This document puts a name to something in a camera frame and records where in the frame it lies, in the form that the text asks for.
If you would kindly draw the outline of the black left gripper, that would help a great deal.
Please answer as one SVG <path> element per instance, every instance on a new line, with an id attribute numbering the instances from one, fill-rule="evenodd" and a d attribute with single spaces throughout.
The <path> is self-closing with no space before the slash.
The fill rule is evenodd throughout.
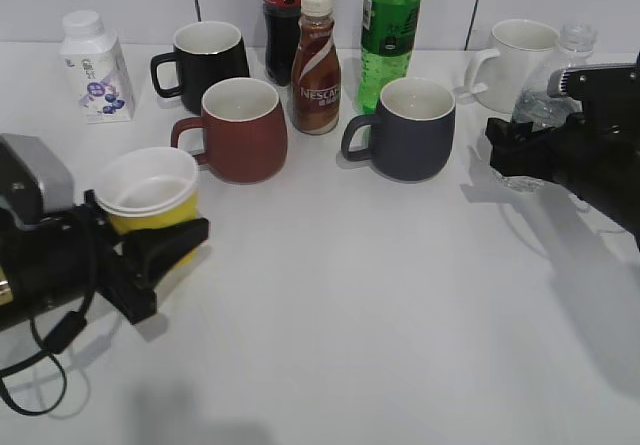
<path id="1" fill-rule="evenodd" d="M 21 227 L 3 209 L 1 329 L 76 299 L 85 316 L 95 294 L 138 324 L 157 312 L 155 287 L 209 238 L 209 228 L 206 218 L 196 218 L 120 235 L 87 205 Z"/>

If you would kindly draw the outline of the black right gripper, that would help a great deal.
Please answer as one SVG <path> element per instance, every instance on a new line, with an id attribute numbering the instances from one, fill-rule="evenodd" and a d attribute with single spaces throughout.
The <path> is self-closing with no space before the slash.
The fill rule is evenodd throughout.
<path id="1" fill-rule="evenodd" d="M 639 238 L 639 121 L 604 129 L 571 118 L 564 126 L 489 118 L 490 166 L 501 175 L 552 182 Z"/>

